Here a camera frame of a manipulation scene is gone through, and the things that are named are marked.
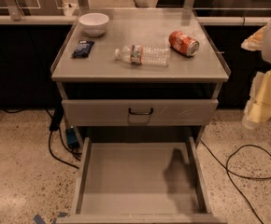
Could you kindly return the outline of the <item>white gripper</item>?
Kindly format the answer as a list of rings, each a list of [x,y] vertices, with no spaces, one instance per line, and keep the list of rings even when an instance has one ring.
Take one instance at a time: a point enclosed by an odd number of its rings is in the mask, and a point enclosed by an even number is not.
[[[262,58],[271,63],[271,19],[253,35],[246,38],[241,48],[249,51],[262,49]],[[248,129],[256,129],[271,118],[271,70],[257,72],[252,80],[250,99],[247,101],[242,124]]]

